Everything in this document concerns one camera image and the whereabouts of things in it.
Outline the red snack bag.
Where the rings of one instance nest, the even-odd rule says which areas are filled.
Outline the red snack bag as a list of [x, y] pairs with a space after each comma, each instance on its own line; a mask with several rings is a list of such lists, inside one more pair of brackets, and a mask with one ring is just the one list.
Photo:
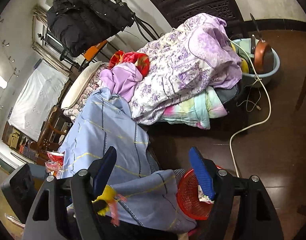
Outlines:
[[56, 161], [56, 162], [60, 163], [61, 166], [64, 165], [64, 153], [48, 151], [47, 156], [48, 156], [49, 160]]

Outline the red plastic trash basket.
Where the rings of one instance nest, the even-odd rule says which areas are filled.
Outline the red plastic trash basket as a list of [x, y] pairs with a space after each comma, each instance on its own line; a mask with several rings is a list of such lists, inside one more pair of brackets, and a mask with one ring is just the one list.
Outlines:
[[178, 184], [177, 204], [188, 217], [195, 220], [207, 220], [213, 204], [199, 200], [198, 186], [193, 169], [188, 170]]

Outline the pink foam net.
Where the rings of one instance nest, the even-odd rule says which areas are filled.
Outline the pink foam net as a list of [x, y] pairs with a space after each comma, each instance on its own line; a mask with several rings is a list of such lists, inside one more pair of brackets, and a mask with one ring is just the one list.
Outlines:
[[111, 223], [114, 226], [120, 225], [117, 204], [118, 202], [126, 202], [126, 201], [127, 201], [126, 198], [122, 196], [121, 194], [117, 194], [111, 200], [109, 200], [109, 208], [111, 212]]

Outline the pink plastic wrapper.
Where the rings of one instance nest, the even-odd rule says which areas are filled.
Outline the pink plastic wrapper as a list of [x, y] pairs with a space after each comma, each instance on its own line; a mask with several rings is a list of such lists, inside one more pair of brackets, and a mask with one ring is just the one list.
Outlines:
[[60, 163], [48, 160], [47, 162], [45, 162], [45, 169], [48, 175], [53, 175], [57, 179], [61, 178], [62, 166], [60, 165]]

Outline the blue bed sheet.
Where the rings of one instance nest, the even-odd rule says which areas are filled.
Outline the blue bed sheet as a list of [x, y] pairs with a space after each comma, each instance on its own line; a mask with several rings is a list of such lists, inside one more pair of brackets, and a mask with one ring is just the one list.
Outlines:
[[185, 171], [160, 170], [148, 145], [149, 136], [132, 120], [126, 100], [108, 88], [95, 90], [59, 148], [64, 154], [61, 176], [89, 168], [113, 146], [117, 161], [108, 184], [126, 198], [117, 205], [119, 220], [186, 233], [197, 223], [180, 210], [176, 200], [177, 183]]

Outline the pink floral folded quilt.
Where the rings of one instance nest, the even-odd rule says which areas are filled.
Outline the pink floral folded quilt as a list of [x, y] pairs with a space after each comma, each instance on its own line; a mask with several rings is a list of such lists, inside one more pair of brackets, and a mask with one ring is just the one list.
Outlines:
[[85, 90], [83, 91], [83, 93], [81, 94], [79, 100], [75, 103], [75, 105], [70, 108], [70, 109], [66, 109], [66, 110], [62, 110], [64, 115], [69, 117], [71, 119], [72, 122], [75, 121], [75, 119], [77, 118], [77, 116], [80, 114], [82, 108], [84, 107], [86, 101], [88, 100], [88, 97], [96, 90], [99, 88], [97, 82], [99, 81], [99, 76], [100, 76], [100, 72], [104, 69], [106, 69], [108, 67], [109, 63], [107, 62], [106, 67], [100, 67], [96, 73], [94, 74], [94, 76], [92, 77], [92, 79], [90, 80], [90, 82], [88, 83], [87, 87], [85, 88]]

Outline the wooden chair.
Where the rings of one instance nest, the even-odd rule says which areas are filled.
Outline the wooden chair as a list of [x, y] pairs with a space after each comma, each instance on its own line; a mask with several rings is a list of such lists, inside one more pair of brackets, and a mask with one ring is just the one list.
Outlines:
[[43, 122], [37, 142], [37, 153], [57, 151], [60, 147], [60, 137], [65, 137], [72, 126], [72, 121], [65, 116], [62, 109], [54, 105]]

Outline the pastel tie-dye blanket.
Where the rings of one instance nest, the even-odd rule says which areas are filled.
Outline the pastel tie-dye blanket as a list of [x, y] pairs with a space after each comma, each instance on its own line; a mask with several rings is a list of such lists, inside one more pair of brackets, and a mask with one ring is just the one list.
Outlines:
[[217, 93], [209, 86], [193, 98], [166, 107], [158, 121], [210, 129], [210, 119], [221, 118], [227, 114]]

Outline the cream pillow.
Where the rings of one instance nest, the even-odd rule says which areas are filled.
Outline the cream pillow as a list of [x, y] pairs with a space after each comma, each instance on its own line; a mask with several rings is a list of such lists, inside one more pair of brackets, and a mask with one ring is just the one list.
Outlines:
[[106, 67], [106, 65], [106, 62], [100, 61], [96, 63], [91, 63], [88, 67], [86, 67], [77, 77], [77, 79], [73, 82], [73, 85], [71, 85], [71, 88], [65, 95], [61, 103], [61, 109], [66, 110], [72, 108], [79, 100], [81, 94], [87, 87], [88, 83], [90, 82], [96, 71], [100, 67]]

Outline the lilac cloth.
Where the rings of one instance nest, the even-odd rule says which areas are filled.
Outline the lilac cloth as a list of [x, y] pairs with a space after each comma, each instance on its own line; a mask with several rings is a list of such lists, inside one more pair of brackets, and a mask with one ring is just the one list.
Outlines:
[[112, 69], [104, 69], [100, 72], [100, 88], [108, 88], [112, 94], [118, 94], [127, 102], [130, 102], [136, 85], [142, 81], [143, 76], [135, 64], [125, 62], [114, 66]]

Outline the white lace cloth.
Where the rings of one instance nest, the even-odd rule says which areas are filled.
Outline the white lace cloth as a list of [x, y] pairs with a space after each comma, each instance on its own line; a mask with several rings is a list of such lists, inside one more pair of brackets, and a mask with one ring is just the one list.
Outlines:
[[20, 92], [8, 120], [9, 124], [37, 141], [43, 122], [57, 104], [67, 81], [67, 76], [41, 61]]

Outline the red patterned blanket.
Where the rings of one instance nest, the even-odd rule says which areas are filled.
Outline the red patterned blanket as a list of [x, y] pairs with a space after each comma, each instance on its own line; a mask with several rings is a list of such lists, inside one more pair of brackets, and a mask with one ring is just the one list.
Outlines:
[[119, 50], [115, 52], [110, 61], [108, 68], [112, 69], [114, 66], [121, 63], [133, 63], [137, 70], [141, 73], [142, 77], [146, 77], [150, 70], [150, 59], [149, 56], [144, 53], [138, 53], [135, 51], [124, 52]]

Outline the light blue wash basin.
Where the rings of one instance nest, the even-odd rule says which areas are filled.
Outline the light blue wash basin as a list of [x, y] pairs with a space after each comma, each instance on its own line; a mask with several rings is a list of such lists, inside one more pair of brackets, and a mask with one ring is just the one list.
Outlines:
[[280, 68], [280, 59], [271, 45], [255, 36], [231, 41], [242, 60], [242, 85], [260, 88], [267, 85]]

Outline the purple floral quilt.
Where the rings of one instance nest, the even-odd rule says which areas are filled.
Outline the purple floral quilt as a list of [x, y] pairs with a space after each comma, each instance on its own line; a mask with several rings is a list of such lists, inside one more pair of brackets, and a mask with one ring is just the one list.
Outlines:
[[132, 119], [152, 125], [166, 107], [207, 87], [232, 89], [242, 78], [241, 59], [231, 48], [225, 20], [200, 13], [139, 49], [150, 69], [129, 103]]

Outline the black jacket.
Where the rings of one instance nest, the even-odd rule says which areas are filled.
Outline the black jacket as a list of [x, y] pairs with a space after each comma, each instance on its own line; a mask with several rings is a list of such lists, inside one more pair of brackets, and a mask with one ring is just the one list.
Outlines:
[[134, 24], [126, 4], [111, 0], [54, 0], [47, 24], [72, 57]]

